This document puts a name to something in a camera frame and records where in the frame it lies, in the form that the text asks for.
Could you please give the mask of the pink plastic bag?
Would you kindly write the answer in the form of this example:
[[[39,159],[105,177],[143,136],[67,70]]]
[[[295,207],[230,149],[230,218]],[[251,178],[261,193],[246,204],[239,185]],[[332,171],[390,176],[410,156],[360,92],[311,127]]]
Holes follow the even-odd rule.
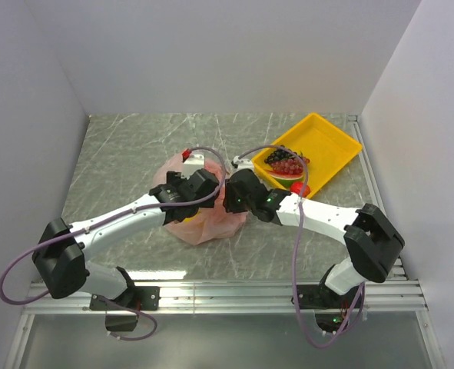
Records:
[[[222,167],[214,159],[205,159],[205,169],[215,175],[218,180],[222,178]],[[181,172],[181,154],[175,154],[168,159],[154,175],[152,187],[164,184],[168,171]],[[233,237],[245,224],[247,213],[227,213],[223,206],[225,188],[222,187],[220,194],[215,200],[213,208],[202,208],[195,214],[193,221],[188,223],[166,224],[165,229],[173,236],[191,245],[198,245],[214,239]]]

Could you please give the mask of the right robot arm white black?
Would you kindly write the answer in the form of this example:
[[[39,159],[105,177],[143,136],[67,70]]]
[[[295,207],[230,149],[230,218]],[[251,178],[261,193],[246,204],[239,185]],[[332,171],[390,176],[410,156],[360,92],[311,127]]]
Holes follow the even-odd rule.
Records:
[[[298,291],[304,308],[337,308],[354,298],[360,284],[383,283],[405,245],[380,208],[342,208],[267,189],[250,169],[237,171],[225,183],[228,213],[249,211],[258,220],[279,226],[302,226],[346,246],[348,258],[335,264],[310,292]]]

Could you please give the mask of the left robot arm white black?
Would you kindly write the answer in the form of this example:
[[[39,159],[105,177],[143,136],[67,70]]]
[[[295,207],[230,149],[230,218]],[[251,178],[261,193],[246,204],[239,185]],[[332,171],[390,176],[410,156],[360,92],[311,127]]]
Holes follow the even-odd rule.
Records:
[[[139,231],[159,228],[211,208],[220,182],[206,169],[189,178],[167,173],[165,184],[152,188],[134,202],[87,221],[66,224],[61,218],[47,224],[41,250],[32,261],[54,299],[83,291],[107,298],[116,308],[135,300],[134,283],[122,267],[106,268],[92,262],[99,252]]]

